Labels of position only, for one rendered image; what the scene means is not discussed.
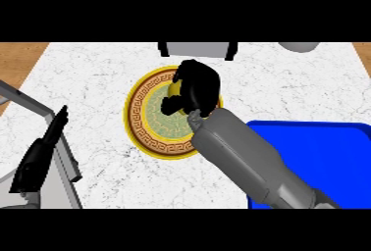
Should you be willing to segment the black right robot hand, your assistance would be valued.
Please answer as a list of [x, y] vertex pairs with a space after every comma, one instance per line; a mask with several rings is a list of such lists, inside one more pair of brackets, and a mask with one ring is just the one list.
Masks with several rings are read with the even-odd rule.
[[170, 116], [179, 110], [190, 114], [200, 110], [200, 116], [207, 118], [219, 101], [219, 73], [199, 61], [184, 60], [173, 77], [173, 83], [178, 82], [181, 93], [163, 99], [163, 114]]

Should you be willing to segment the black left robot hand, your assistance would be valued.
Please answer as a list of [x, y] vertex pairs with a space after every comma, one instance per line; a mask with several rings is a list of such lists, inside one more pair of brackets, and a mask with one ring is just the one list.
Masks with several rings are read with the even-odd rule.
[[17, 168], [11, 193], [39, 192], [46, 179], [55, 145], [60, 141], [64, 127], [69, 123], [67, 106], [63, 106], [43, 138], [39, 138], [23, 158]]

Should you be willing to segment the yellow lemon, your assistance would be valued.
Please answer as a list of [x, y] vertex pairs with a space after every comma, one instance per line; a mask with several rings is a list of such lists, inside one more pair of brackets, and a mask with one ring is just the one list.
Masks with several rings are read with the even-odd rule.
[[169, 85], [169, 96], [179, 96], [181, 95], [181, 89], [182, 89], [182, 81], [173, 82]]

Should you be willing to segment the gold patterned plate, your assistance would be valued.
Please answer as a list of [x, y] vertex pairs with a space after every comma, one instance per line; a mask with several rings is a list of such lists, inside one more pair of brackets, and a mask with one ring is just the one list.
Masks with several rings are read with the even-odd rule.
[[179, 160], [197, 154], [187, 115], [182, 112], [170, 116], [162, 113], [163, 98], [169, 95], [176, 71], [176, 65], [163, 67], [137, 81], [122, 112], [134, 144], [145, 154], [165, 160]]

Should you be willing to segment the blue tray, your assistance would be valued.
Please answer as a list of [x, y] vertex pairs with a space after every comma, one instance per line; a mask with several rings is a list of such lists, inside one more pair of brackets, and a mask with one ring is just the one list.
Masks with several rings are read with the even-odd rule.
[[284, 164], [342, 209], [371, 209], [371, 125], [250, 121]]

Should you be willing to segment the grey appliance with black legs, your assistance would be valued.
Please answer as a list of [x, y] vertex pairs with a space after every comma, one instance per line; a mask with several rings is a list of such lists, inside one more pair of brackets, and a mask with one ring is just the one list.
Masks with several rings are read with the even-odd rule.
[[191, 56], [222, 58], [233, 61], [238, 53], [237, 42], [160, 42], [159, 50], [163, 57]]

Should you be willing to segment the grey rounded object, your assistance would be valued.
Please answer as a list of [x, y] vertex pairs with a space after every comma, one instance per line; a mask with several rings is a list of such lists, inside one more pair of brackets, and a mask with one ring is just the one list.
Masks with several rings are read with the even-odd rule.
[[308, 53], [317, 49], [320, 42], [280, 42], [280, 45], [292, 52]]

